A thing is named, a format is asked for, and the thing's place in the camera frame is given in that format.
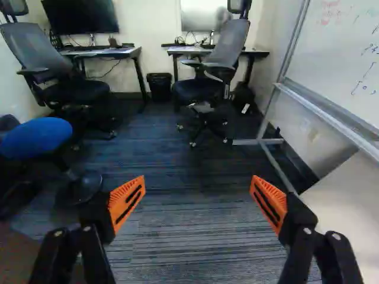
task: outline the desk leg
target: desk leg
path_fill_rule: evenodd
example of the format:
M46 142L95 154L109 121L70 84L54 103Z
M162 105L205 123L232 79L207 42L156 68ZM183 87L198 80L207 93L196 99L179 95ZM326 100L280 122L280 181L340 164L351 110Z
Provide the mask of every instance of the desk leg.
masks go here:
M172 55L172 61L174 63L174 81L178 81L178 57L179 55L173 54Z
M141 93L142 93L142 100L143 100L143 105L138 110L138 113L142 113L144 111L144 108L146 107L147 103L149 102L149 98L147 97L146 88L144 86L143 75L142 75L140 63L138 61L138 57L133 58L133 61L134 61L134 65L136 67L138 82L140 84L140 89L141 89Z
M87 74L85 72L85 64L84 64L84 58L81 58L81 71L84 78L87 78Z
M246 69L245 80L243 81L246 85L250 82L251 72L253 71L253 65L255 61L255 56L248 56L248 68Z

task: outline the chair seat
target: chair seat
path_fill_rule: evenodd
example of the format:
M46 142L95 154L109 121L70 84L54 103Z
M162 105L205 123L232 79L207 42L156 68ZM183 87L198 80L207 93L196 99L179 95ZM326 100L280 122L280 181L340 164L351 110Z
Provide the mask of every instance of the chair seat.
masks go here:
M206 101L215 97L223 89L222 82L210 78L181 80L172 86L174 100L180 105Z
M15 160L34 158L55 151L71 135L72 127L63 119L36 118L8 132L0 144L0 154Z
M95 80L70 80L46 88L45 100L60 103L93 104L98 98L109 93L107 83Z

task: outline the trash can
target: trash can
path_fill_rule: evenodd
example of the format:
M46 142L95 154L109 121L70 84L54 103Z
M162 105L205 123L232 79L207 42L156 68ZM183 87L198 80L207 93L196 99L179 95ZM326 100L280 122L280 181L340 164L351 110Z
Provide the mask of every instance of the trash can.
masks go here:
M152 93L153 102L168 102L171 100L170 73L149 73L146 76Z

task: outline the blue stool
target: blue stool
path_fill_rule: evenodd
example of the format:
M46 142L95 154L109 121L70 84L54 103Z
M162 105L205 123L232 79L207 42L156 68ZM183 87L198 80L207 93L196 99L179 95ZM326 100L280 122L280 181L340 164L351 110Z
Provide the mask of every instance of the blue stool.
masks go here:
M59 151L72 137L72 126L54 117L36 118L3 133L0 155L9 160L43 159L53 162L70 180L68 188L58 191L58 206L76 206L89 201L102 186L102 176L74 173Z

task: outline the black desk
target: black desk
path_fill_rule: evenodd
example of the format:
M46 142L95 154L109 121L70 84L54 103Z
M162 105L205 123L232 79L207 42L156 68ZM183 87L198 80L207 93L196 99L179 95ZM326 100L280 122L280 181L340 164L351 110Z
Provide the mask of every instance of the black desk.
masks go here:
M212 49L204 49L202 47L195 46L179 46L179 47L170 47L167 49L168 55L172 55L172 60L174 61L174 78L175 81L178 81L178 58L183 55L190 56L206 56L212 52ZM262 51L257 49L247 49L241 52L241 56L247 56L248 58L248 67L245 74L244 82L249 83L251 72L253 70L253 65L255 59L266 58L270 52Z
M132 47L128 49L101 49L101 50L86 50L86 51L61 51L60 54L68 56L68 57L79 57L80 59L80 69L85 76L85 64L84 59L90 57L112 57L115 59L127 59L131 58L134 61L134 65L136 67L137 78L140 85L143 105L139 112L143 112L147 103L149 102L149 97L146 93L146 88L144 85L143 75L141 71L141 66L139 63L139 55L141 54L141 47Z

